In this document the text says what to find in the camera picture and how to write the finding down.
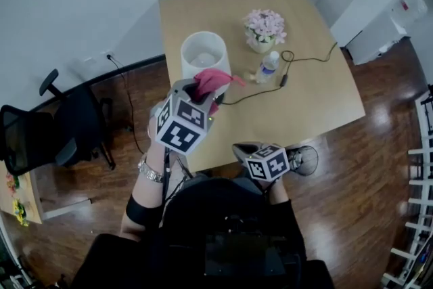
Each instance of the person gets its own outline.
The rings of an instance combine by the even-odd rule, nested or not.
[[[152,117],[149,134],[155,126]],[[119,235],[96,237],[72,288],[209,288],[239,279],[250,287],[334,287],[325,264],[306,259],[282,179],[260,187],[248,177],[199,174],[166,203],[153,175],[164,172],[165,147],[150,137],[148,170],[137,178]]]

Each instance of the black office chair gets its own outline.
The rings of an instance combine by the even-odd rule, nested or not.
[[[53,70],[39,89],[43,95],[52,92],[61,104],[54,117],[47,112],[27,112],[9,105],[0,110],[0,160],[15,176],[44,164],[55,162],[70,166],[97,157],[99,148],[110,168],[116,163],[106,146],[108,130],[102,112],[104,105],[111,114],[112,100],[99,103],[90,88],[82,85],[66,97],[53,86],[59,76]]]

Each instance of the wooden floor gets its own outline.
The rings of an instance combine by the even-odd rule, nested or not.
[[[327,263],[336,288],[368,289],[378,287],[396,231],[404,229],[396,206],[408,195],[407,150],[419,144],[413,100],[427,87],[409,41],[374,62],[348,63],[367,116],[313,139],[310,144],[319,152],[316,173],[287,175],[285,185],[309,258]],[[165,62],[130,72],[128,82],[137,137],[145,150],[150,108],[169,89]],[[93,90],[97,97],[114,99],[115,119],[129,117],[119,76]],[[70,280],[95,236],[118,231],[141,154],[132,133],[123,131],[114,133],[112,153],[115,171],[98,158],[73,170],[48,166],[37,172],[47,208],[91,198],[94,204],[89,208],[27,228],[5,216],[18,252],[44,283],[54,282],[61,273]],[[233,168],[218,173],[228,175]]]

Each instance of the wooden table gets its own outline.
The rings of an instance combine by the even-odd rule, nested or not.
[[[14,198],[19,198],[27,212],[27,220],[41,224],[44,220],[63,215],[72,210],[79,209],[84,206],[90,206],[90,199],[77,202],[55,210],[44,211],[39,197],[39,191],[36,184],[36,176],[34,172],[26,173],[19,177],[20,185],[22,186],[12,196],[7,187],[7,170],[4,162],[0,162],[0,209],[11,215],[14,214]]]
[[[160,0],[161,28],[170,83],[182,79],[181,45],[193,32],[209,30],[227,46],[232,74],[255,71],[263,54],[246,44],[243,18],[252,9],[272,9],[286,20],[286,43],[295,59],[325,58],[335,43],[310,0]],[[225,101],[232,102],[257,91],[275,88],[285,64],[280,63],[276,81],[265,85],[232,84]],[[187,157],[191,171],[209,169],[235,161],[233,143],[262,141],[289,146],[318,136],[365,116],[347,63],[336,47],[329,62],[294,62],[287,85],[272,93],[221,106],[208,136]]]

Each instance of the bracelet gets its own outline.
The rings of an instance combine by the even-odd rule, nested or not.
[[[162,183],[162,179],[164,175],[162,173],[157,173],[155,170],[152,170],[149,165],[146,164],[147,153],[141,157],[141,160],[138,163],[138,171],[139,173],[143,173],[147,179],[150,179],[156,183]]]

